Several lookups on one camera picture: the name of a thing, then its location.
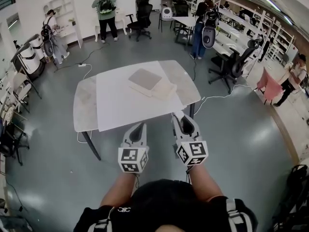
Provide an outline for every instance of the white shirt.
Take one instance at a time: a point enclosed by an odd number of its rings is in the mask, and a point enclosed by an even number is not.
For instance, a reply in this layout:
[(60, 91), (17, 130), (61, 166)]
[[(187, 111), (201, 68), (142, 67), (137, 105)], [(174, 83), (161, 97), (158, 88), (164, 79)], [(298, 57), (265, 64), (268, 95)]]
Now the white shirt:
[[(47, 23), (48, 19), (50, 18), (50, 16), (48, 16), (45, 21), (44, 21), (44, 24)], [(56, 18), (54, 16), (52, 16), (52, 18), (49, 20), (48, 22), (48, 25), (50, 26), (52, 32), (53, 32), (53, 35), (56, 35), (57, 34), (57, 31), (55, 29), (53, 29), (53, 26), (54, 25), (57, 25), (57, 22), (56, 22)]]
[[(296, 64), (294, 75), (300, 79), (300, 81), (304, 80), (307, 74), (306, 66), (300, 67), (299, 64)], [(299, 84), (296, 83), (292, 75), (289, 77), (289, 82), (295, 89), (299, 89)]]

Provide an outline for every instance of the gray floor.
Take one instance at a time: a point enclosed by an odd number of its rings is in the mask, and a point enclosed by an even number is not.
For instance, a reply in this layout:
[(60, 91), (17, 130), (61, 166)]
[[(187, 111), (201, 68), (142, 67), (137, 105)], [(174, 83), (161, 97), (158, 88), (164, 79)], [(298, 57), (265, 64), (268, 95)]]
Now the gray floor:
[[(119, 42), (114, 43), (109, 35), (110, 45), (86, 61), (93, 66), (88, 77), (134, 63), (168, 59), (177, 60), (193, 75), (193, 60), (182, 45), (174, 43), (169, 23), (164, 23), (163, 33), (158, 31), (158, 17), (152, 15), (152, 40), (142, 37), (137, 43), (120, 32)], [(82, 61), (101, 46), (91, 39), (84, 42), (82, 49), (71, 47), (71, 55), (62, 66)], [(213, 56), (215, 51), (207, 50), (203, 60), (197, 60), (195, 83), (202, 97), (227, 95), (222, 81), (208, 84), (213, 74), (208, 74), (207, 69), (216, 68), (210, 62)], [(31, 113), (23, 113), (29, 119), (23, 124), (30, 135), (30, 151), (21, 150), (24, 166), (7, 159), (7, 179), (27, 209), (21, 215), (36, 231), (72, 231), (83, 209), (98, 207), (120, 173), (117, 149), (129, 126), (93, 132), (101, 162), (88, 145), (76, 141), (73, 99), (76, 86), (88, 68), (75, 65), (54, 73), (53, 65), (46, 67), (35, 82), (43, 99), (32, 92)], [(205, 166), (226, 196), (245, 201), (257, 215), (259, 231), (265, 231), (292, 166), (275, 122), (257, 95), (245, 87), (236, 87), (228, 98), (207, 100), (195, 119), (209, 148)], [(175, 141), (170, 116), (151, 119), (147, 125), (150, 160), (140, 182), (160, 178), (185, 180), (185, 168), (175, 159), (172, 149)], [(18, 209), (18, 199), (11, 187), (9, 191), (11, 207)]]

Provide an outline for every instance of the ceiling light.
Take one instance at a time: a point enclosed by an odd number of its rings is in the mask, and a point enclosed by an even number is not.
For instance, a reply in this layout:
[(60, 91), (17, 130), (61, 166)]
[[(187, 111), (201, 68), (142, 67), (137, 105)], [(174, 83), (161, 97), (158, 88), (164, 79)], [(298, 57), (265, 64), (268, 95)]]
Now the ceiling light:
[(16, 21), (14, 21), (10, 26), (9, 29), (18, 21), (18, 19)]
[(281, 12), (281, 10), (271, 0), (266, 0), (266, 1), (269, 2), (271, 4), (271, 6), (273, 6), (276, 10)]
[(293, 23), (290, 21), (290, 19), (289, 19), (287, 16), (284, 16), (284, 18), (285, 18), (285, 20), (286, 20), (290, 25), (293, 26)]

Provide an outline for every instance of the chair base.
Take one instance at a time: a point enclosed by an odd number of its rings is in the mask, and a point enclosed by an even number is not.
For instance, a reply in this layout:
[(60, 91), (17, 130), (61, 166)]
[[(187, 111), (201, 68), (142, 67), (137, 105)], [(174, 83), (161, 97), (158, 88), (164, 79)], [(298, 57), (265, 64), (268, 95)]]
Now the chair base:
[(230, 84), (228, 83), (228, 79), (231, 80), (233, 82), (233, 84), (235, 84), (237, 82), (237, 79), (232, 77), (231, 75), (227, 74), (227, 73), (224, 73), (224, 72), (219, 72), (217, 70), (213, 70), (213, 69), (208, 69), (208, 73), (216, 73), (218, 74), (219, 76), (217, 76), (216, 78), (213, 78), (211, 80), (208, 81), (209, 84), (212, 84), (213, 82), (215, 81), (218, 81), (220, 79), (224, 80), (226, 85), (227, 85), (227, 88), (228, 88), (228, 93), (232, 93), (232, 90), (231, 90), (231, 86)]
[(145, 35), (149, 39), (152, 39), (152, 37), (150, 35), (151, 33), (149, 31), (146, 31), (145, 29), (141, 29), (141, 30), (138, 30), (136, 33), (129, 34), (129, 38), (131, 39), (132, 35), (135, 35), (135, 34), (137, 35), (137, 37), (136, 37), (137, 42), (140, 41), (139, 38), (140, 38), (141, 35)]

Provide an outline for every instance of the white sheet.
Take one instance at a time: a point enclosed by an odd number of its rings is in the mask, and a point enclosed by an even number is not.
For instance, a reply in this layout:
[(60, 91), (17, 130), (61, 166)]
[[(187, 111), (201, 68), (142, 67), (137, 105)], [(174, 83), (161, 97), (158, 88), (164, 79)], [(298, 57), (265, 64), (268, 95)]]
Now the white sheet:
[(98, 130), (106, 131), (185, 108), (175, 93), (170, 100), (147, 97), (128, 85), (128, 78), (139, 68), (167, 79), (158, 61), (125, 66), (97, 75)]

